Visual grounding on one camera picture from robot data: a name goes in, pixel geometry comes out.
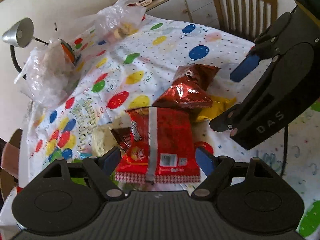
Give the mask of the yellow snack packet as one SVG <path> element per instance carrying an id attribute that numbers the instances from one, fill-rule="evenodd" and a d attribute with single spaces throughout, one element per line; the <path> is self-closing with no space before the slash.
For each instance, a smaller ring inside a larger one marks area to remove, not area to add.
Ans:
<path id="1" fill-rule="evenodd" d="M 210 107 L 203 108 L 195 119 L 195 122 L 212 120 L 234 106 L 237 102 L 236 97 L 229 99 L 211 95 L 210 98 L 212 100 L 212 105 Z"/>

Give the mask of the cream white snack packet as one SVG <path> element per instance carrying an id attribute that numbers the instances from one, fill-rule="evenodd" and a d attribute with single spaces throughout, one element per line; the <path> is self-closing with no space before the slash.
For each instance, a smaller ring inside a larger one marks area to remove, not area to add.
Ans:
<path id="1" fill-rule="evenodd" d="M 108 123 L 97 126 L 93 129 L 92 133 L 92 155 L 96 157 L 102 157 L 105 153 L 111 150 L 113 147 L 119 147 L 114 136 L 111 133 L 112 129 L 124 128 L 118 124 Z M 121 156 L 125 153 L 120 148 Z"/>

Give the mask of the dark silver striped snack packet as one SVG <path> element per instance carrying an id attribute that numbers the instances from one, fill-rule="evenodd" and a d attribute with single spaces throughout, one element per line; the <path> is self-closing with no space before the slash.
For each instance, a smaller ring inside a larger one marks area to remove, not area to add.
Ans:
<path id="1" fill-rule="evenodd" d="M 119 147 L 123 150 L 124 153 L 126 153 L 131 146 L 131 128 L 115 128 L 111 130 L 111 133 L 114 136 Z"/>

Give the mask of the shiny red-brown snack bag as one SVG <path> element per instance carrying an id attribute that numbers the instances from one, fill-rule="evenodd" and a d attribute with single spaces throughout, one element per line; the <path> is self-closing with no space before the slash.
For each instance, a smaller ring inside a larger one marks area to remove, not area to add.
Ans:
<path id="1" fill-rule="evenodd" d="M 197 109 L 213 103 L 207 89 L 220 68 L 205 64 L 178 67 L 170 87 L 152 104 L 153 107 Z"/>

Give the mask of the red checkered snack bag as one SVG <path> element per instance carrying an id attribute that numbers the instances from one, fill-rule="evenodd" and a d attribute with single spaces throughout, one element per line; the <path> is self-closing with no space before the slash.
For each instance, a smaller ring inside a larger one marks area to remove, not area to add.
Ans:
<path id="1" fill-rule="evenodd" d="M 115 179 L 124 183 L 198 183 L 200 168 L 189 113 L 163 107 L 127 111 L 131 145 L 121 158 Z"/>

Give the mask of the wooden chair right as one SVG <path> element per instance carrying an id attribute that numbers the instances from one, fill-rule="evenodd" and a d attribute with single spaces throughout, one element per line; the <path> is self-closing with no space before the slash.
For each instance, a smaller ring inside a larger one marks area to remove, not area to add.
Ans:
<path id="1" fill-rule="evenodd" d="M 213 0 L 220 29 L 253 41 L 278 15 L 278 0 Z"/>

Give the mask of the wooden chair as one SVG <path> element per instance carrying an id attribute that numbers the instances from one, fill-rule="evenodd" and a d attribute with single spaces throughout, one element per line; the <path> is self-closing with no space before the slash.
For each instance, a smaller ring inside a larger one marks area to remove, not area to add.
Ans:
<path id="1" fill-rule="evenodd" d="M 1 139 L 1 199 L 6 201 L 12 189 L 18 186 L 18 161 L 22 130 L 17 129 L 8 142 Z"/>
<path id="2" fill-rule="evenodd" d="M 278 0 L 213 0 L 220 29 L 253 41 L 278 15 Z"/>

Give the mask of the white wooden sideboard cabinet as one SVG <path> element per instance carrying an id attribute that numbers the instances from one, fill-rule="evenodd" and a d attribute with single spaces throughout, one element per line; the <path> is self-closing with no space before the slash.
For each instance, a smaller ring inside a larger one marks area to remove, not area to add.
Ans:
<path id="1" fill-rule="evenodd" d="M 154 0 L 146 13 L 166 20 L 220 27 L 213 0 Z"/>

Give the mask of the pink cloth on chair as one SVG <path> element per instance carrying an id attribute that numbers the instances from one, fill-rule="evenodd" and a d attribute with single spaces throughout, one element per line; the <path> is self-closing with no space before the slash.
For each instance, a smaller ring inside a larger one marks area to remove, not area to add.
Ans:
<path id="1" fill-rule="evenodd" d="M 19 148 L 7 142 L 1 157 L 1 168 L 16 179 L 18 179 L 19 153 Z"/>

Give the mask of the wooden chair left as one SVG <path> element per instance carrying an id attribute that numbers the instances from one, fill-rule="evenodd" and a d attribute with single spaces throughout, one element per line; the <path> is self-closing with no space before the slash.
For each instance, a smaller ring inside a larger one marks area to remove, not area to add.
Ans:
<path id="1" fill-rule="evenodd" d="M 6 201 L 12 189 L 18 186 L 18 161 L 22 130 L 17 129 L 8 142 L 1 139 L 1 199 Z"/>

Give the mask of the colourful balloon birthday tablecloth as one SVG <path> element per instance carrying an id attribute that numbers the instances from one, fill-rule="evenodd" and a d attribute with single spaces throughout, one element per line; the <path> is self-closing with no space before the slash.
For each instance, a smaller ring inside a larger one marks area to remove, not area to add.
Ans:
<path id="1" fill-rule="evenodd" d="M 208 87 L 210 95 L 242 102 L 269 61 L 239 83 L 232 70 L 244 59 L 252 42 L 223 31 L 181 21 L 147 16 L 139 30 L 117 42 L 104 41 L 92 16 L 61 27 L 52 40 L 61 38 L 80 55 L 72 94 L 57 108 L 29 108 L 25 179 L 31 181 L 50 161 L 68 161 L 92 152 L 93 130 L 104 124 L 125 127 L 127 109 L 150 106 L 171 85 L 179 66 L 203 63 L 219 71 Z M 319 239 L 319 102 L 315 101 L 289 126 L 287 158 L 283 158 L 283 132 L 251 150 L 233 142 L 227 132 L 213 132 L 208 119 L 196 123 L 194 138 L 218 155 L 236 161 L 259 157 L 300 194 L 305 211 L 299 233 Z"/>

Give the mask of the large clear plastic bag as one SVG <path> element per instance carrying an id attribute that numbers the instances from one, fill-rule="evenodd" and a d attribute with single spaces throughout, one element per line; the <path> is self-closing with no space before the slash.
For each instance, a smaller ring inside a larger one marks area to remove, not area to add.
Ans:
<path id="1" fill-rule="evenodd" d="M 76 69 L 80 56 L 59 38 L 47 46 L 35 47 L 14 84 L 23 79 L 27 96 L 33 102 L 54 109 L 67 100 L 80 80 L 81 72 Z"/>

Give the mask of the red and white cardboard box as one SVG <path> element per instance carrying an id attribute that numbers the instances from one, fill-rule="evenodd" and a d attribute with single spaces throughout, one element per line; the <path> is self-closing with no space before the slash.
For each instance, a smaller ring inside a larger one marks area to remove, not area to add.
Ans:
<path id="1" fill-rule="evenodd" d="M 9 240 L 14 238 L 20 231 L 24 230 L 25 227 L 21 226 L 13 216 L 12 203 L 17 194 L 19 194 L 23 188 L 14 186 L 6 200 L 4 201 L 1 209 L 1 239 Z"/>

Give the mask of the clear bag with pastries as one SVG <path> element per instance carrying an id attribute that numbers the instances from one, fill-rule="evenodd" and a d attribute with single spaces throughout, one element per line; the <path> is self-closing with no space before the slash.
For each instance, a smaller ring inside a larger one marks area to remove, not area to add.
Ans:
<path id="1" fill-rule="evenodd" d="M 137 30 L 143 17 L 146 7 L 136 5 L 141 0 L 118 0 L 114 5 L 106 7 L 97 13 L 94 20 L 96 34 L 99 38 L 107 40 L 108 34 L 117 29 Z"/>

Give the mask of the silver desk lamp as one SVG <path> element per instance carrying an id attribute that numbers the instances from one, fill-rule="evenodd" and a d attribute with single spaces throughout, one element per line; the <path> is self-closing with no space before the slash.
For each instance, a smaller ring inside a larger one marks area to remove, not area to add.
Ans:
<path id="1" fill-rule="evenodd" d="M 2 41 L 10 46 L 11 60 L 18 73 L 22 71 L 22 68 L 17 62 L 15 48 L 25 48 L 32 40 L 48 45 L 48 42 L 34 36 L 34 24 L 28 17 L 15 23 L 2 35 Z"/>

